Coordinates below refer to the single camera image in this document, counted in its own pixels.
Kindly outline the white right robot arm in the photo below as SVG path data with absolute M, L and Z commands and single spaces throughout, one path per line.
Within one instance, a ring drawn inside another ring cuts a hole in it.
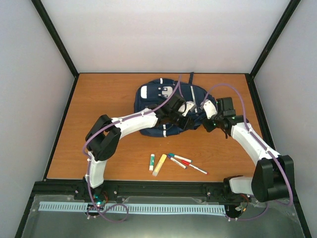
M 219 128 L 246 151 L 255 171 L 252 177 L 233 176 L 224 179 L 230 193 L 243 193 L 259 202 L 282 198 L 293 199 L 294 163 L 272 149 L 252 128 L 245 115 L 237 115 L 232 98 L 220 98 L 215 103 L 204 100 L 201 109 L 206 113 L 203 126 L 207 132 Z

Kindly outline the navy blue backpack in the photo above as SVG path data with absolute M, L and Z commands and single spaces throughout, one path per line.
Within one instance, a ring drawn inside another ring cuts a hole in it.
M 203 118 L 206 117 L 206 113 L 199 108 L 207 95 L 207 91 L 193 84 L 194 74 L 191 72 L 188 82 L 180 83 L 181 95 L 188 102 L 193 102 L 197 105 L 192 112 L 188 112 L 187 116 L 193 119 L 195 122 L 193 130 L 202 125 Z M 169 78 L 158 78 L 152 80 L 139 87 L 135 95 L 134 112 L 139 112 L 151 105 L 160 105 L 165 101 L 176 87 L 177 81 Z M 173 135 L 179 135 L 185 132 L 182 129 L 172 123 L 165 123 L 153 128 L 146 128 L 140 130 L 143 136 L 149 137 L 168 137 Z

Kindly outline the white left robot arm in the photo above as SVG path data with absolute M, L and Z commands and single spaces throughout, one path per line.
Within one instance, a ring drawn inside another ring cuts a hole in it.
M 85 174 L 87 187 L 85 193 L 91 199 L 99 199 L 103 194 L 104 171 L 106 163 L 116 152 L 123 137 L 142 129 L 170 123 L 183 130 L 194 127 L 194 120 L 188 116 L 196 108 L 192 101 L 185 101 L 180 95 L 172 95 L 160 105 L 150 105 L 143 110 L 123 117 L 98 118 L 86 136 L 83 153 L 88 156 Z

